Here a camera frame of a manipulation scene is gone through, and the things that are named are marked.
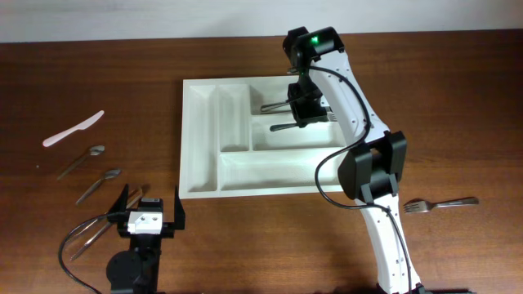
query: white plastic knife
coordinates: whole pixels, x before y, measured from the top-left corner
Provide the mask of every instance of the white plastic knife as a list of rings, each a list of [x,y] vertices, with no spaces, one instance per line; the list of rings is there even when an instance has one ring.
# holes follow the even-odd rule
[[[49,147],[49,146],[55,144],[56,142],[58,142],[59,140],[64,139],[65,137],[67,137],[68,135],[72,134],[73,132],[75,132],[77,130],[85,130],[85,129],[87,129],[93,123],[96,123],[96,121],[98,119],[100,119],[102,115],[104,115],[104,110],[100,110],[95,115],[93,115],[90,118],[86,119],[85,121],[79,123],[78,125],[76,125],[74,127],[71,127],[69,130],[65,130],[65,131],[63,131],[61,133],[58,133],[58,134],[56,134],[54,136],[51,136],[51,137],[45,139],[43,141],[43,143],[42,143],[43,146],[44,147]]]

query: wood grain surface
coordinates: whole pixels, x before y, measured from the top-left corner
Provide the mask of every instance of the wood grain surface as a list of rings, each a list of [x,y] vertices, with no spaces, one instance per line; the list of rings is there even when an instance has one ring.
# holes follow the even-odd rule
[[[400,203],[481,200],[478,207],[401,216],[423,283],[430,289],[522,293],[523,31],[355,34],[342,40],[376,113],[407,136]],[[182,80],[284,75],[282,41],[0,45],[0,292],[87,293],[61,271],[58,245],[75,225],[105,212],[125,183],[149,184],[148,196],[163,198],[172,220]],[[100,109],[105,116],[93,127],[42,147],[43,139]],[[56,181],[73,159],[99,144],[106,147],[103,155]],[[76,207],[80,194],[112,167],[123,174]],[[163,242],[159,290],[357,293],[377,282],[361,214],[337,209],[318,194],[183,203],[186,231]],[[109,292],[106,263],[127,246],[111,230],[69,266]]]

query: white cutlery tray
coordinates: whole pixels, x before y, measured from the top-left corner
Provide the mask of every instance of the white cutlery tray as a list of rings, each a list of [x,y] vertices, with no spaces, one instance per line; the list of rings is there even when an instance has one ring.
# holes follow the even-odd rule
[[[318,163],[345,145],[337,122],[270,131],[295,123],[291,114],[261,114],[262,105],[287,100],[296,76],[217,78],[183,82],[180,197],[214,198],[317,192]],[[288,106],[276,109],[290,109]],[[320,173],[325,191],[342,191],[337,167]]]

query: white wall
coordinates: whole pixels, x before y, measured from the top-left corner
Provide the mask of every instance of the white wall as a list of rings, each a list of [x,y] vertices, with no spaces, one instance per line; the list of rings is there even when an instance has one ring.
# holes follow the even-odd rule
[[[523,28],[523,0],[0,0],[0,42]]]

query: fork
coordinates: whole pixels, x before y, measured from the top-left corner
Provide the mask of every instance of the fork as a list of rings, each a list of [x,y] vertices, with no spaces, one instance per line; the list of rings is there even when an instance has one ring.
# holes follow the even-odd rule
[[[414,203],[407,203],[403,206],[405,213],[415,212],[429,212],[436,207],[456,207],[480,204],[480,200],[476,197],[467,197],[462,199],[445,201],[442,203],[430,203],[427,200],[421,200]]]

